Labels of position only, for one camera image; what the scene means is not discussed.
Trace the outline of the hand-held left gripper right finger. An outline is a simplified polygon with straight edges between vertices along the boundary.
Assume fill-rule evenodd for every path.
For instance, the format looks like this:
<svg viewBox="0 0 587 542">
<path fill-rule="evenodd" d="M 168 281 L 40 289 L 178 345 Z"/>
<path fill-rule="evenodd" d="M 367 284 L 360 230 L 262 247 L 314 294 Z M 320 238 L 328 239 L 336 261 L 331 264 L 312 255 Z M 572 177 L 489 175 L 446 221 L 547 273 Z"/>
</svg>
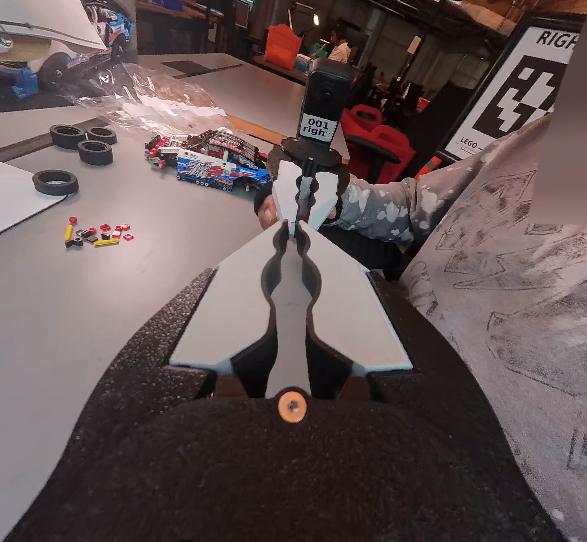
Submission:
<svg viewBox="0 0 587 542">
<path fill-rule="evenodd" d="M 312 397 L 335 399 L 349 378 L 412 372 L 369 270 L 305 222 L 297 224 L 296 239 L 311 295 L 306 361 Z"/>
</svg>

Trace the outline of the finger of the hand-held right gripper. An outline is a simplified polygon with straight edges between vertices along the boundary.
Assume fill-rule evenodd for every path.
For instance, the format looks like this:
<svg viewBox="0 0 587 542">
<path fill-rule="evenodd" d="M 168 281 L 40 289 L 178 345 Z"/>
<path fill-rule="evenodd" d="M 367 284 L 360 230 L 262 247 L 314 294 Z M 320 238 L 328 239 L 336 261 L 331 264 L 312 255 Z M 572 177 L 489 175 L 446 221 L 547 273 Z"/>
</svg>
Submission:
<svg viewBox="0 0 587 542">
<path fill-rule="evenodd" d="M 299 210 L 299 182 L 302 169 L 293 162 L 280 161 L 276 179 L 273 181 L 272 196 L 278 221 L 287 223 L 290 237 L 295 235 Z"/>
<path fill-rule="evenodd" d="M 302 177 L 302 220 L 319 230 L 338 202 L 338 176 L 317 172 L 312 178 Z"/>
</svg>

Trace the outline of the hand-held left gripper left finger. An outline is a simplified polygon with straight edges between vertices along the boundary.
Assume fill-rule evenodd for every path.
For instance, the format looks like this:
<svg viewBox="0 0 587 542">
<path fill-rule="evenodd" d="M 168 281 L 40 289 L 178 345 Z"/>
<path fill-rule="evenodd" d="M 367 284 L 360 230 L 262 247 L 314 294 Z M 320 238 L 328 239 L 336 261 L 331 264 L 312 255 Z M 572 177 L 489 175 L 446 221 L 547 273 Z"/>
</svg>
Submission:
<svg viewBox="0 0 587 542">
<path fill-rule="evenodd" d="M 278 353 L 272 292 L 281 281 L 289 239 L 272 225 L 216 267 L 170 356 L 174 367 L 236 376 L 251 398 L 264 398 Z"/>
</svg>

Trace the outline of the cluster of small toy bricks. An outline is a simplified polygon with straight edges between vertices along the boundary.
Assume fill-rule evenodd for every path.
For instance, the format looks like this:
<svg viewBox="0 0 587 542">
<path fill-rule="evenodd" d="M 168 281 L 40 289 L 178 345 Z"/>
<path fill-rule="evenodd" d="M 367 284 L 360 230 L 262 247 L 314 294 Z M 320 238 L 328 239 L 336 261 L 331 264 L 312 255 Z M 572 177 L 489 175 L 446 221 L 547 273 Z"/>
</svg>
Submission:
<svg viewBox="0 0 587 542">
<path fill-rule="evenodd" d="M 121 223 L 110 226 L 107 223 L 101 224 L 98 228 L 76 228 L 77 217 L 68 218 L 68 226 L 63 236 L 63 245 L 66 249 L 81 248 L 85 244 L 93 247 L 106 247 L 118 245 L 120 240 L 131 241 L 134 236 L 131 226 L 128 223 Z"/>
</svg>

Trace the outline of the person's right forearm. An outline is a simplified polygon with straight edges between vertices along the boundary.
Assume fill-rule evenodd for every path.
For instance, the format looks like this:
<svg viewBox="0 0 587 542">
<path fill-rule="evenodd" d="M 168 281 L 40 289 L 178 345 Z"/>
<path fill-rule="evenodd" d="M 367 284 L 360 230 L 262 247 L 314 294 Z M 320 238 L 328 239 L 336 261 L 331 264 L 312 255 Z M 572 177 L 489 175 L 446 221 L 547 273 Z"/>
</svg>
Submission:
<svg viewBox="0 0 587 542">
<path fill-rule="evenodd" d="M 344 230 L 408 248 L 421 245 L 473 181 L 479 160 L 388 184 L 370 184 L 351 175 L 332 222 Z"/>
</svg>

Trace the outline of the person's right hand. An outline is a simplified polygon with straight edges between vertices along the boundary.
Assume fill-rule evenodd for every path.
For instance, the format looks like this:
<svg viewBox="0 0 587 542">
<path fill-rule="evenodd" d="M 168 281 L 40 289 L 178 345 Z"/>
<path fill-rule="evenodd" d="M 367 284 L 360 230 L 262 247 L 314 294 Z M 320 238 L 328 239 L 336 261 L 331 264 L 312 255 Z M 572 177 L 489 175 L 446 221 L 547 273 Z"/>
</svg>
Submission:
<svg viewBox="0 0 587 542">
<path fill-rule="evenodd" d="M 263 230 L 269 229 L 278 221 L 276 205 L 272 194 L 264 198 L 257 212 L 257 216 Z"/>
</svg>

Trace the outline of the red chair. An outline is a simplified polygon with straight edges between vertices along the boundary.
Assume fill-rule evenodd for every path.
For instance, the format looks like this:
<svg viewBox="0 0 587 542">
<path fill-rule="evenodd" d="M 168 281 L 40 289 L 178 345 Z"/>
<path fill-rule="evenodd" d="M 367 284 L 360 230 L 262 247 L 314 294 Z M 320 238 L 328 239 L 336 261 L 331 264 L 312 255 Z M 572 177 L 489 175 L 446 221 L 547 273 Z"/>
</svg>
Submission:
<svg viewBox="0 0 587 542">
<path fill-rule="evenodd" d="M 345 136 L 348 171 L 371 184 L 397 181 L 415 157 L 407 136 L 389 126 L 378 126 L 366 137 Z"/>
<path fill-rule="evenodd" d="M 344 109 L 341 117 L 343 134 L 366 137 L 375 128 L 381 126 L 383 114 L 381 110 L 366 104 L 357 104 L 351 109 Z"/>
</svg>

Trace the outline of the orange traffic cone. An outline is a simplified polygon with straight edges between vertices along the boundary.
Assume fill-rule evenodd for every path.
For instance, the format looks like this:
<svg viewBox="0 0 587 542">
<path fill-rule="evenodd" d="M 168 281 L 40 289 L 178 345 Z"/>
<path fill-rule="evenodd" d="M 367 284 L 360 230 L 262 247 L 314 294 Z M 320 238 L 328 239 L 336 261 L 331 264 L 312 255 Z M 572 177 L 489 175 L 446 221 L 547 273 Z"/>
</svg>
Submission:
<svg viewBox="0 0 587 542">
<path fill-rule="evenodd" d="M 435 171 L 437 168 L 441 166 L 443 160 L 439 157 L 432 156 L 426 164 L 424 164 L 421 169 L 416 173 L 414 176 L 415 180 L 418 180 L 421 176 L 429 174 L 430 172 Z"/>
</svg>

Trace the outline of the black mat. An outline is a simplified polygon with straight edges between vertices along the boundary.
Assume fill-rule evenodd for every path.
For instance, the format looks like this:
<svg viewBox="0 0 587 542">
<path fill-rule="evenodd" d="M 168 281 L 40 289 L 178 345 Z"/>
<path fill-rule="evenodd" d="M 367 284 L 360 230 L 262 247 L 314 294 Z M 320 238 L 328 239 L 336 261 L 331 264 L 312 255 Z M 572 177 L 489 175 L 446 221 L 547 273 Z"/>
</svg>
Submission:
<svg viewBox="0 0 587 542">
<path fill-rule="evenodd" d="M 191 60 L 173 60 L 167 62 L 161 62 L 169 68 L 177 70 L 183 74 L 183 77 L 195 77 L 200 75 L 206 75 L 212 72 L 210 68 L 202 66 Z"/>
</svg>

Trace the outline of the clear plastic bag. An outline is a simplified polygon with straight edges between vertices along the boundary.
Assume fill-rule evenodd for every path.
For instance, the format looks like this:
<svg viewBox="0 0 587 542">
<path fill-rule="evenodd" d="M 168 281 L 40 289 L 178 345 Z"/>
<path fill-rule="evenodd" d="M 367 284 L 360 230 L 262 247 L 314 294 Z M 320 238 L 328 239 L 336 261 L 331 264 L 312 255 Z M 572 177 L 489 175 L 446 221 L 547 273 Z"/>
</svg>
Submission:
<svg viewBox="0 0 587 542">
<path fill-rule="evenodd" d="M 160 135 L 236 131 L 203 88 L 137 64 L 121 63 L 76 78 L 60 95 L 127 130 Z"/>
</svg>

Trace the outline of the black framed marker board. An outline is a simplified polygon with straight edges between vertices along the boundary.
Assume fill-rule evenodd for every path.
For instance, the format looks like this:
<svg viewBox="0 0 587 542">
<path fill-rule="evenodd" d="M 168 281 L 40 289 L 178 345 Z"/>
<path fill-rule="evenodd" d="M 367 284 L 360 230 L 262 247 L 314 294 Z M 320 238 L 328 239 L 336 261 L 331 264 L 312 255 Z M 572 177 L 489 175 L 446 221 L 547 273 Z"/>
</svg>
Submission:
<svg viewBox="0 0 587 542">
<path fill-rule="evenodd" d="M 553 112 L 586 15 L 527 12 L 433 155 L 446 163 Z"/>
</svg>

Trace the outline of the white instruction sheet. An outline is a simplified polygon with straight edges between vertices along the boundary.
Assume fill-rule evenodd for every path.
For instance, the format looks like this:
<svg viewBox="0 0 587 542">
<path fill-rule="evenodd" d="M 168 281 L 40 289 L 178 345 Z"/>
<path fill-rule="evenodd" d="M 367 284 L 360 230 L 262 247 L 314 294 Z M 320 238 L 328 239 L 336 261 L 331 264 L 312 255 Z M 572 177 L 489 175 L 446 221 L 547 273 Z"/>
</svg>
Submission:
<svg viewBox="0 0 587 542">
<path fill-rule="evenodd" d="M 67 196 L 38 192 L 33 173 L 1 163 L 1 232 L 63 201 Z"/>
</svg>

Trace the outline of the racing car printed toy box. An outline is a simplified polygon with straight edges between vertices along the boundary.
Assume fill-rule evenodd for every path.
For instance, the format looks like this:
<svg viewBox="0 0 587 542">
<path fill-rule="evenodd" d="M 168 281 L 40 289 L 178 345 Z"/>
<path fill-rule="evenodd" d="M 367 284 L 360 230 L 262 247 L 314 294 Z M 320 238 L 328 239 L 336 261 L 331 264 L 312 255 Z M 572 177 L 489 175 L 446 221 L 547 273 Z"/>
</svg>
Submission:
<svg viewBox="0 0 587 542">
<path fill-rule="evenodd" d="M 135 0 L 80 0 L 106 50 L 80 52 L 57 40 L 11 35 L 1 27 L 1 112 L 67 106 L 76 78 L 136 59 Z"/>
</svg>

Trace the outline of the black strip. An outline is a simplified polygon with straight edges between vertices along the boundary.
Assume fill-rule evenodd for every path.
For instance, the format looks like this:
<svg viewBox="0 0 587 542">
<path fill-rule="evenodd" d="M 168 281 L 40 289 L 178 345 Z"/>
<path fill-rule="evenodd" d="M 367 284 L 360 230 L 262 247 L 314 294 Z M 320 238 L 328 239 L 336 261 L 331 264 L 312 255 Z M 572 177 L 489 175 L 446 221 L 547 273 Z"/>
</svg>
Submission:
<svg viewBox="0 0 587 542">
<path fill-rule="evenodd" d="M 108 125 L 109 122 L 105 120 L 104 117 L 99 116 L 72 126 L 82 131 L 86 131 L 92 127 L 107 127 Z M 11 160 L 30 155 L 53 145 L 54 143 L 50 133 L 37 135 L 35 137 L 9 144 L 1 147 L 1 162 L 7 163 Z"/>
</svg>

